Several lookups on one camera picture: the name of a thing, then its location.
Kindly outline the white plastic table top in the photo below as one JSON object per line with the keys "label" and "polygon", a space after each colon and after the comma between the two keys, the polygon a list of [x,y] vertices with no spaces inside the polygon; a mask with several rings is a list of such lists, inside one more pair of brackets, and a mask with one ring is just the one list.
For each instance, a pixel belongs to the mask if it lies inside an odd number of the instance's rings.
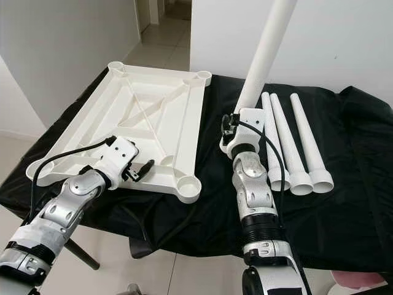
{"label": "white plastic table top", "polygon": [[41,168],[45,158],[40,157],[28,165],[27,177],[36,178],[40,186],[67,179],[84,166],[93,167],[100,157],[99,148],[80,154],[72,154],[73,149],[122,137],[139,149],[132,162],[135,167],[151,159],[155,165],[140,181],[126,180],[121,188],[171,194],[184,204],[196,202],[201,191],[195,174],[200,116],[211,78],[209,71],[110,62],[106,76],[76,113],[67,116],[65,130],[45,155],[64,157],[45,168]]}

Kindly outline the white plastic table leg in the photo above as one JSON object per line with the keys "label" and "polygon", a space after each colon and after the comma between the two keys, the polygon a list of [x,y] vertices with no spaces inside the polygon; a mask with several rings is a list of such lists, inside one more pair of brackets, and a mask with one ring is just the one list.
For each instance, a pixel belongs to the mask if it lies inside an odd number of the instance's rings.
{"label": "white plastic table leg", "polygon": [[271,141],[266,143],[268,161],[268,179],[273,191],[286,191],[291,186],[289,182],[289,172],[286,170],[286,161],[281,151],[277,124],[273,115],[271,96],[268,92],[261,93],[263,110],[266,113],[266,123],[264,126],[265,137]]}
{"label": "white plastic table leg", "polygon": [[286,160],[286,169],[289,172],[289,182],[291,185],[289,190],[292,194],[298,196],[311,194],[313,191],[311,177],[309,177],[309,174],[304,168],[286,116],[284,115],[279,98],[275,93],[270,95],[270,102],[277,125],[281,148],[284,153],[284,160]]}
{"label": "white plastic table leg", "polygon": [[252,59],[252,64],[233,113],[240,109],[257,109],[256,104],[263,92],[263,86],[281,46],[287,26],[292,18],[298,0],[274,0],[267,17],[263,33]]}
{"label": "white plastic table leg", "polygon": [[332,191],[335,187],[332,175],[326,169],[322,154],[314,137],[313,129],[303,109],[300,96],[297,93],[290,95],[295,121],[297,121],[298,135],[302,143],[304,157],[306,160],[307,171],[311,177],[313,191],[317,194],[325,194]]}

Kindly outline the pink stool seat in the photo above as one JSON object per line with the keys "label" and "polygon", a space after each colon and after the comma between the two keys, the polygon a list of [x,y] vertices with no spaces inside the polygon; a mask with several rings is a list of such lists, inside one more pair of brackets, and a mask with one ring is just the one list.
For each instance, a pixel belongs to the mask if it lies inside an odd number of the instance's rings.
{"label": "pink stool seat", "polygon": [[338,286],[355,290],[381,286],[386,281],[380,273],[376,272],[342,272],[342,270],[331,270],[331,274]]}

